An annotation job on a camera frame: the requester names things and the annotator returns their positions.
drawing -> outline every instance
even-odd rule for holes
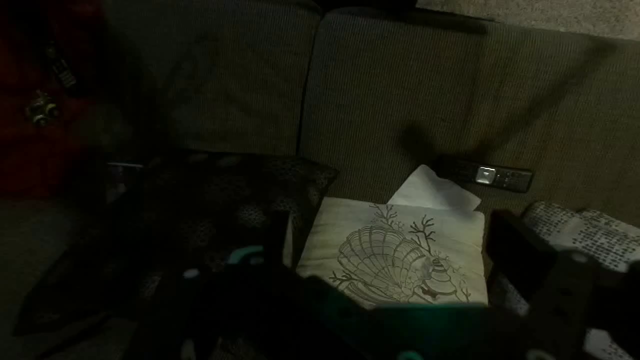
[[[437,247],[434,218],[403,223],[392,203],[372,205],[369,223],[337,247],[331,284],[364,303],[469,302],[461,265]]]

couch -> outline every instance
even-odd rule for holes
[[[481,208],[534,199],[640,223],[640,44],[427,10],[311,0],[105,2],[103,91],[80,125],[111,160],[166,148],[296,153],[339,170],[330,193],[383,201],[440,155],[536,171],[529,191],[469,185]],[[0,353],[21,296],[80,218],[0,201]],[[59,358],[118,358],[109,324]]]

